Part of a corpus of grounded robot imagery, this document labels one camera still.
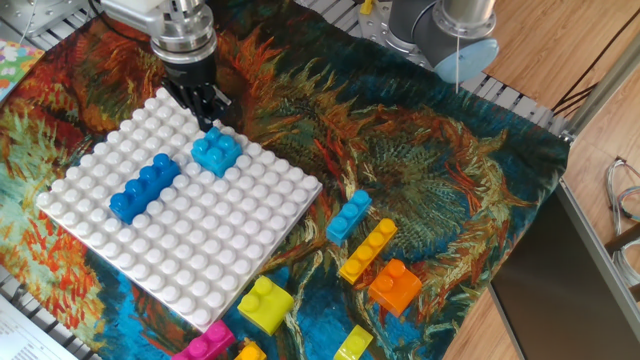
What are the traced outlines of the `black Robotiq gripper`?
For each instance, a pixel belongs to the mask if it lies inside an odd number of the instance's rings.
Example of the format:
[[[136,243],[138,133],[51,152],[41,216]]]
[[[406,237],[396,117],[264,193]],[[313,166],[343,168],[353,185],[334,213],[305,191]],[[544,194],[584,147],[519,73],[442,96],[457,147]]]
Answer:
[[[179,104],[196,118],[199,128],[208,132],[214,119],[224,116],[232,101],[216,86],[217,66],[214,54],[193,61],[163,60],[165,77],[162,86],[177,92]]]

